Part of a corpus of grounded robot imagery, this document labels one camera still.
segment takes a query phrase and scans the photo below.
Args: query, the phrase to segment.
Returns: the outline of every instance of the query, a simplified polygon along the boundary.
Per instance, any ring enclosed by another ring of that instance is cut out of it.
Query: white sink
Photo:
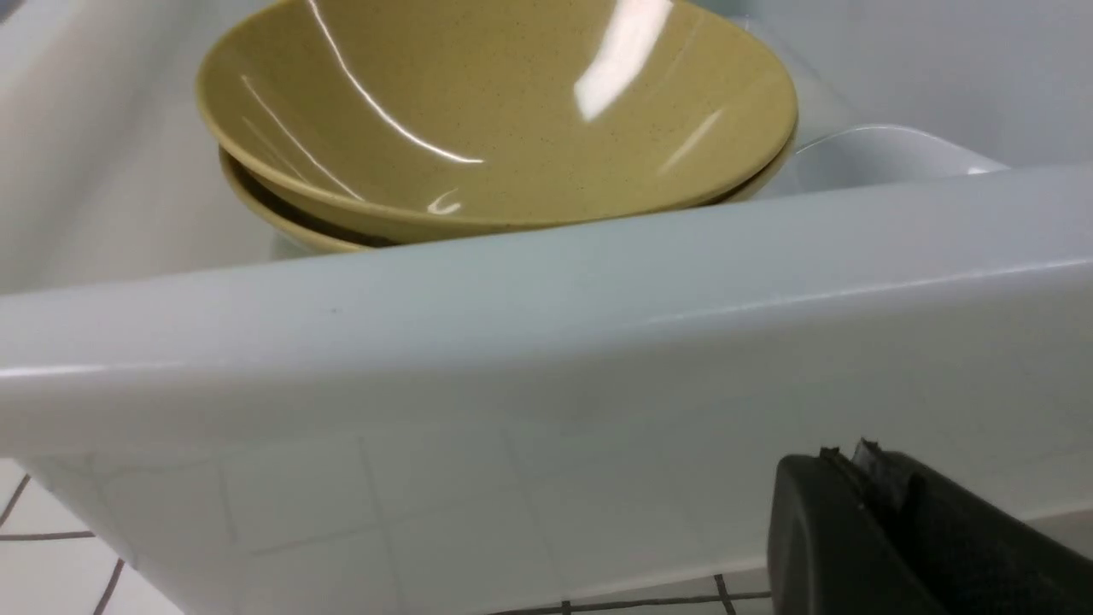
[[[968,1],[702,0],[790,69],[795,196],[269,262],[191,95],[265,2],[27,0],[0,457],[216,615],[762,566],[777,459],[860,436],[1022,518],[1093,508],[1093,14]]]

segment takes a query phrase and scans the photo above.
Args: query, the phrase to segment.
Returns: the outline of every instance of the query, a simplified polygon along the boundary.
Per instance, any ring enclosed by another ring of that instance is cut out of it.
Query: bowl
[[[263,188],[223,149],[220,150],[220,166],[227,185],[247,209],[273,226],[285,239],[307,251],[349,252],[392,245],[379,237],[340,228],[296,209]]]
[[[766,46],[670,0],[286,0],[197,93],[269,190],[399,243],[707,202],[797,119]]]

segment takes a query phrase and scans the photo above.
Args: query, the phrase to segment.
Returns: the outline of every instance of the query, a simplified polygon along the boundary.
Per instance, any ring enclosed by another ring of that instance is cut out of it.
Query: tile
[[[568,593],[708,564],[650,453],[588,464],[531,490]]]
[[[491,613],[560,595],[518,493],[403,521],[390,535],[406,610],[413,615]]]
[[[967,488],[1018,519],[1045,517],[1089,507],[1091,468],[1093,450],[1082,449],[1007,469]]]
[[[69,512],[37,482],[31,481],[23,496],[0,528],[0,534],[54,534],[82,532],[87,527]]]
[[[93,525],[95,535],[106,542],[119,557],[130,564],[136,560],[136,553],[118,531],[95,478],[84,471],[82,464],[71,463],[71,460],[62,458],[39,458],[26,464],[27,470],[37,477],[35,481],[47,477],[52,489],[50,495],[71,510],[81,522],[89,528]]]
[[[802,407],[807,402],[792,392],[732,401],[663,435],[659,448],[671,488],[717,569],[765,554],[778,461],[819,451]]]
[[[495,425],[451,423],[368,430],[364,451],[388,520],[513,486],[515,470]]]
[[[377,520],[355,438],[293,441],[233,456],[224,461],[224,489],[239,542],[250,552]]]
[[[951,416],[940,419],[938,427],[960,443],[980,475],[1083,446],[1093,448],[1090,434],[1068,423],[1038,385],[1009,360],[953,367],[932,374],[924,387],[924,406],[948,411]]]
[[[725,579],[725,589],[730,594],[771,591],[771,580],[767,578],[766,568],[725,572],[721,578]]]
[[[26,473],[15,462],[0,460],[0,510],[8,506],[8,500],[15,493],[24,475]]]
[[[1029,524],[1083,557],[1093,558],[1093,509],[1044,517]]]
[[[396,615],[398,591],[384,545],[373,530],[254,558],[248,565],[243,615]]]
[[[607,611],[613,615],[726,615],[725,606],[720,602],[707,602],[704,604],[666,604],[658,606],[634,606],[631,608],[620,608],[618,611]]]
[[[183,615],[183,612],[126,566],[103,615]]]
[[[0,543],[0,611],[91,613],[117,559],[95,539]]]
[[[143,556],[187,567],[220,558],[234,542],[214,464],[127,474],[103,487],[103,496],[138,569]]]
[[[599,460],[642,450],[656,440],[666,424],[675,421],[673,413],[635,411],[626,404],[625,413],[597,417],[567,416],[556,419],[512,419],[505,431],[510,439],[521,477],[540,480],[580,468]]]
[[[768,598],[733,601],[732,608],[737,615],[774,615],[774,602]]]
[[[693,598],[698,595],[717,595],[717,583],[713,577],[701,577],[678,583],[666,583],[643,587],[592,598],[573,600],[573,604],[593,604],[598,602],[628,602],[656,598]]]

